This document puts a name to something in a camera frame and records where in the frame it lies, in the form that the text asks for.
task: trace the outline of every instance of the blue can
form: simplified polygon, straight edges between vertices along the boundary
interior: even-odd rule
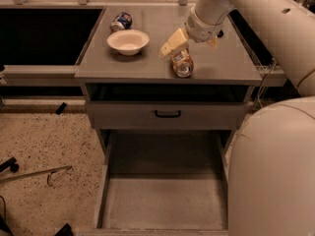
[[[132,25],[132,18],[130,14],[121,12],[110,24],[112,31],[128,30]]]

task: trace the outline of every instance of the speckled floor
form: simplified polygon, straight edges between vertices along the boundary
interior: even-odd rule
[[[15,236],[53,236],[66,223],[74,233],[92,229],[104,156],[86,114],[0,113],[0,163],[12,156],[19,172],[0,179],[72,165],[52,175],[52,186],[47,174],[0,183]]]

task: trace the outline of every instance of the drawer front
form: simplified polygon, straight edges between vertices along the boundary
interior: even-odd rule
[[[234,130],[246,109],[246,104],[87,104],[96,129]]]

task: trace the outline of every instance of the gray tabletop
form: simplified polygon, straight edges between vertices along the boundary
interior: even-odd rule
[[[258,86],[261,77],[229,19],[224,22],[224,36],[218,40],[217,49],[190,40],[189,51],[195,64],[190,78],[178,78],[171,69],[170,59],[158,57],[159,49],[168,38],[184,27],[190,7],[175,4],[109,5],[77,69],[76,78],[94,82],[119,79],[146,83]],[[111,34],[110,23],[122,11],[131,14],[132,29],[141,30],[150,37],[149,45],[135,56],[118,54],[106,42]]]

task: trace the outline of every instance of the white bowl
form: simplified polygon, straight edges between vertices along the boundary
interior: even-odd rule
[[[139,30],[124,29],[110,35],[107,43],[119,53],[131,56],[137,54],[149,43],[149,37]]]

